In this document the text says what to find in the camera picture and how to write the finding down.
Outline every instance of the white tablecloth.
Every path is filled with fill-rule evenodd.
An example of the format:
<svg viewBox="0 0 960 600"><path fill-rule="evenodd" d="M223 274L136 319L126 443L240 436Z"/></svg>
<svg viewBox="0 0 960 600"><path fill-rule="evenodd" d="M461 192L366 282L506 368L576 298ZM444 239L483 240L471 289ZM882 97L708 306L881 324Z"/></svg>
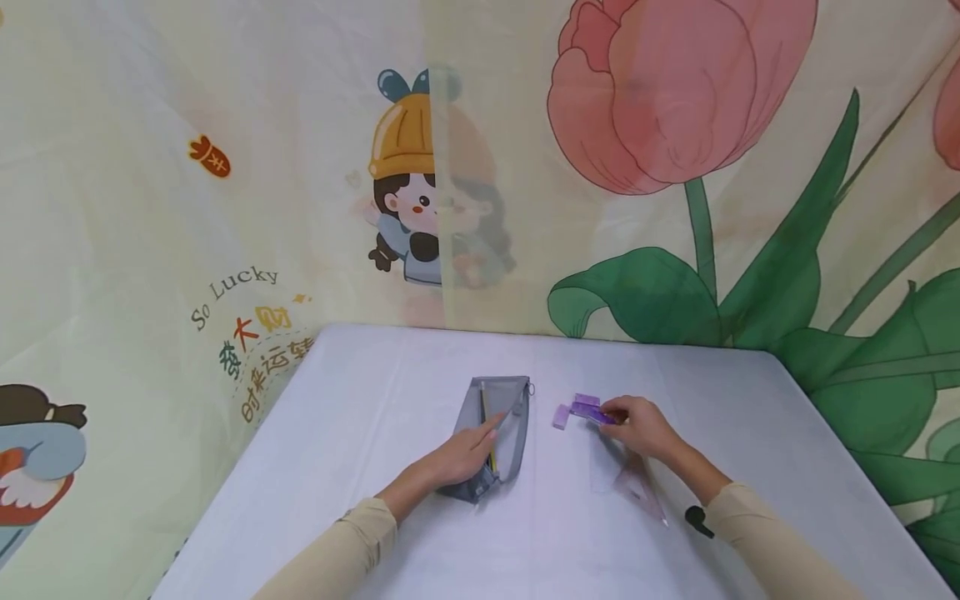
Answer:
<svg viewBox="0 0 960 600"><path fill-rule="evenodd" d="M611 489L586 424L552 428L577 392L653 399L869 598L952 598L810 402L770 355L367 325L326 328L154 594L246 599L359 499L451 432L474 376L536 386L517 481L478 508L432 497L362 598L754 598L693 495L661 465L669 527Z"/></svg>

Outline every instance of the green stem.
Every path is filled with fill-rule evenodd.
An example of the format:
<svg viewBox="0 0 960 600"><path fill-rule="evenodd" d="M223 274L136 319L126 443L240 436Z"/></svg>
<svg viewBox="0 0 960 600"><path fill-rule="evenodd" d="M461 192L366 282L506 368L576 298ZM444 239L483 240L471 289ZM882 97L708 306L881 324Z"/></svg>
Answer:
<svg viewBox="0 0 960 600"><path fill-rule="evenodd" d="M930 217L926 223L914 231L897 250L867 279L853 300L843 309L837 320L830 326L830 333L844 334L860 318L863 311L876 300L890 282L906 269L944 234L960 218L960 193L950 199Z"/></svg>
<svg viewBox="0 0 960 600"><path fill-rule="evenodd" d="M710 207L704 179L696 178L684 183L686 206L690 210L690 225L693 227L693 247L697 253L697 274L707 286L713 302L717 302L717 272L713 260L713 225L710 223Z"/></svg>
<svg viewBox="0 0 960 600"><path fill-rule="evenodd" d="M822 388L840 383L853 383L865 379L900 377L936 372L960 371L960 352L944 352L914 358L901 358L882 363L872 363L859 367L850 367L835 373Z"/></svg>

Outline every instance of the curtain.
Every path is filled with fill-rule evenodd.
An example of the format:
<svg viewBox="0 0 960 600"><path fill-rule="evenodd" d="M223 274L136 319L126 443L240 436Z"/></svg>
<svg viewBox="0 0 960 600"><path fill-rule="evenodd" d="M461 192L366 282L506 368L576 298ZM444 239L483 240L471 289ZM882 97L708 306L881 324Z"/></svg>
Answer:
<svg viewBox="0 0 960 600"><path fill-rule="evenodd" d="M772 352L960 589L958 8L0 6L0 589L148 598L332 322Z"/></svg>

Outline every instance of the hand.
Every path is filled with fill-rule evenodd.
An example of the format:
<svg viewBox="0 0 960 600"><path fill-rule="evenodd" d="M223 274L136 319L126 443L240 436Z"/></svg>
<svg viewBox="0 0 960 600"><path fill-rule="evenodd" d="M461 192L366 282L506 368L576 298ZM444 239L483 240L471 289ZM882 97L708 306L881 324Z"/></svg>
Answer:
<svg viewBox="0 0 960 600"><path fill-rule="evenodd" d="M435 488L467 481L483 467L496 443L496 429L503 420L499 413L472 429L453 434L439 448L414 463L429 477Z"/></svg>
<svg viewBox="0 0 960 600"><path fill-rule="evenodd" d="M620 396L605 402L600 411L617 419L602 425L600 433L622 442L633 452L667 462L686 446L656 404L644 397Z"/></svg>

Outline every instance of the purple stationery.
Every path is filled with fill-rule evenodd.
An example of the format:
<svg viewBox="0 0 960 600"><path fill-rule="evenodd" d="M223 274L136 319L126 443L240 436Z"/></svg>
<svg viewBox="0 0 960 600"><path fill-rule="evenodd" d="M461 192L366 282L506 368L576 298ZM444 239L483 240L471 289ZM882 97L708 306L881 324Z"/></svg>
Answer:
<svg viewBox="0 0 960 600"><path fill-rule="evenodd" d="M597 396L587 396L586 394L577 394L573 397L574 402L589 404L590 406L600 406L600 398Z"/></svg>
<svg viewBox="0 0 960 600"><path fill-rule="evenodd" d="M570 407L561 404L557 407L557 412L553 414L553 426L563 431L566 429L566 422L570 419Z"/></svg>
<svg viewBox="0 0 960 600"><path fill-rule="evenodd" d="M592 404L584 404L583 402L574 402L570 406L570 414L582 419L592 420L598 425L616 424L616 420L601 413L599 408Z"/></svg>

